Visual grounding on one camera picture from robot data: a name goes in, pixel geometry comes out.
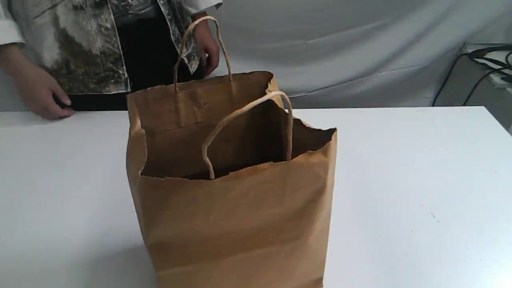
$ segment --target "person's right hand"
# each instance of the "person's right hand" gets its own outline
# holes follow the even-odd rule
[[[46,119],[59,119],[73,115],[70,108],[61,108],[53,99],[57,96],[71,105],[68,95],[50,74],[32,63],[19,69],[13,76],[18,94],[30,111]]]

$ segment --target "bag handle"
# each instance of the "bag handle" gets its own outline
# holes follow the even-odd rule
[[[181,39],[180,48],[178,49],[179,57],[178,57],[178,60],[176,61],[176,64],[174,65],[174,92],[176,94],[178,94],[178,67],[180,66],[181,58],[184,57],[183,52],[185,49],[185,42],[187,41],[187,37],[192,33],[194,28],[197,26],[197,24],[199,24],[200,22],[203,22],[205,20],[212,20],[213,22],[215,22],[215,26],[217,27],[217,38],[219,39],[219,42],[220,42],[221,48],[222,48],[222,52],[224,53],[224,57],[226,58],[229,82],[230,83],[233,82],[233,75],[231,73],[231,62],[229,61],[229,56],[227,55],[226,47],[224,46],[224,42],[222,41],[219,22],[217,21],[217,19],[213,18],[212,16],[204,16],[204,17],[197,19],[190,26],[188,26],[188,29],[185,31],[185,33],[183,34],[183,38]]]
[[[215,137],[217,136],[217,134],[224,128],[224,126],[226,126],[229,122],[231,122],[234,118],[246,113],[247,111],[251,110],[252,108],[258,106],[259,104],[267,101],[267,100],[271,100],[272,98],[276,97],[276,96],[282,96],[286,103],[288,104],[288,128],[286,130],[287,132],[287,136],[288,136],[288,139],[287,139],[287,151],[286,151],[286,161],[290,161],[291,160],[291,154],[292,154],[292,136],[293,136],[293,112],[292,112],[292,107],[291,107],[291,102],[290,102],[290,98],[288,97],[288,95],[286,95],[286,93],[284,93],[283,91],[274,91],[274,92],[271,92],[259,99],[256,99],[255,101],[247,104],[245,107],[243,108],[240,108],[236,111],[234,111],[233,113],[229,114],[227,117],[225,117],[224,119],[222,119],[222,121],[219,122],[219,124],[217,124],[217,126],[215,127],[215,129],[210,133],[210,135],[208,135],[208,137],[206,138],[206,140],[204,141],[204,144],[203,144],[203,148],[202,148],[202,153],[203,153],[203,160],[204,162],[206,163],[206,165],[208,166],[208,170],[210,172],[210,180],[213,180],[215,179],[215,172],[214,172],[214,168],[210,162],[210,159],[208,158],[208,146],[210,146],[211,142],[215,139]]]

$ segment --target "person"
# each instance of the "person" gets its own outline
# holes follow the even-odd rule
[[[172,84],[184,31],[221,4],[0,0],[0,69],[12,77],[27,108],[47,119],[126,110],[128,93]],[[218,66],[219,46],[206,21],[185,47],[179,81],[203,78]]]

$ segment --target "electrical cord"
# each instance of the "electrical cord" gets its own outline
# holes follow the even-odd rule
[[[511,51],[511,52],[509,52],[505,56],[505,63],[501,62],[499,60],[496,60],[496,59],[492,59],[492,58],[486,57],[487,54],[489,54],[491,52],[496,52],[496,51]],[[449,70],[446,78],[444,79],[443,84],[441,85],[441,87],[439,88],[438,92],[434,96],[434,100],[432,102],[432,106],[436,105],[436,102],[439,99],[439,95],[441,94],[441,92],[445,88],[446,84],[448,83],[448,80],[449,80],[450,76],[452,75],[453,70],[455,69],[455,66],[457,65],[458,61],[460,59],[462,59],[464,56],[467,56],[471,61],[475,62],[476,64],[478,64],[478,65],[480,65],[480,66],[482,66],[485,69],[488,69],[490,71],[487,72],[482,78],[480,78],[477,81],[477,83],[473,86],[471,92],[469,93],[469,95],[464,100],[463,106],[465,106],[469,102],[471,96],[476,91],[478,86],[483,82],[483,80],[486,77],[488,77],[489,75],[493,74],[493,73],[499,73],[499,74],[503,75],[503,77],[501,78],[503,81],[512,83],[512,74],[504,72],[504,70],[512,70],[512,65],[510,63],[510,56],[512,56],[512,45],[489,47],[489,48],[477,49],[477,50],[469,52],[469,53],[463,53],[463,54],[460,54],[455,59],[454,63],[450,67],[450,70]],[[490,66],[487,63],[483,63],[483,62],[480,62],[480,61],[477,61],[477,60],[487,61],[487,62],[489,62],[491,64],[494,64],[494,65],[498,66],[499,68],[492,67],[492,66]]]

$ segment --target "white sleeve cuff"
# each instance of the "white sleeve cuff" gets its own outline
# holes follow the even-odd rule
[[[15,21],[0,20],[0,45],[10,43],[25,43],[25,39]]]
[[[220,7],[222,0],[183,0],[182,3],[188,14],[194,15],[212,6]]]

